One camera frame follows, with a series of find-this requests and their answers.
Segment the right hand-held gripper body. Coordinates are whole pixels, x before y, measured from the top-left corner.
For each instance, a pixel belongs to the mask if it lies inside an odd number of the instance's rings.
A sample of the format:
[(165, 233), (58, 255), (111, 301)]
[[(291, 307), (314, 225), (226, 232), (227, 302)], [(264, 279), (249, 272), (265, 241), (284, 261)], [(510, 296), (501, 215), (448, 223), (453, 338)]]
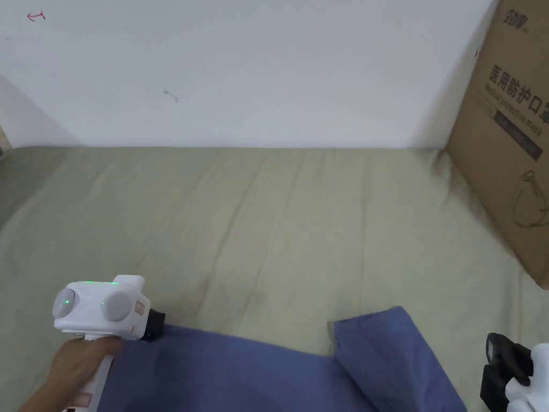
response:
[(489, 333), (486, 358), (480, 398), (489, 411), (548, 411), (548, 343), (528, 349)]

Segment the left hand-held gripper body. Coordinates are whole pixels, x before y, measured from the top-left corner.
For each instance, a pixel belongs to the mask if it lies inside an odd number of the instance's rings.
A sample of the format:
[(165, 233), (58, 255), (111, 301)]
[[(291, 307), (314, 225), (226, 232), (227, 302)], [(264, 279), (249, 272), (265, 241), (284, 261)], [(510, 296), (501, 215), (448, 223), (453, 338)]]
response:
[(143, 372), (140, 361), (132, 364), (127, 358), (162, 337), (165, 329), (166, 315), (152, 308), (144, 284), (142, 276), (117, 275), (111, 282), (71, 282), (56, 296), (51, 311), (55, 329), (87, 342), (117, 337), (129, 344), (121, 358), (107, 355), (101, 361), (65, 411), (111, 411), (130, 399), (123, 391)]

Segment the person's left hand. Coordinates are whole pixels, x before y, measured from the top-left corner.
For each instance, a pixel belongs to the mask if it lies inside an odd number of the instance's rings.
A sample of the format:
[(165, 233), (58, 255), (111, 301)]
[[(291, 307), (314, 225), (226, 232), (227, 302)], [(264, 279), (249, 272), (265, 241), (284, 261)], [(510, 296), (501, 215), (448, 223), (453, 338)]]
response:
[(123, 345), (124, 342), (116, 337), (65, 342), (53, 358), (45, 386), (73, 396), (91, 380), (102, 361), (108, 356), (115, 356)]

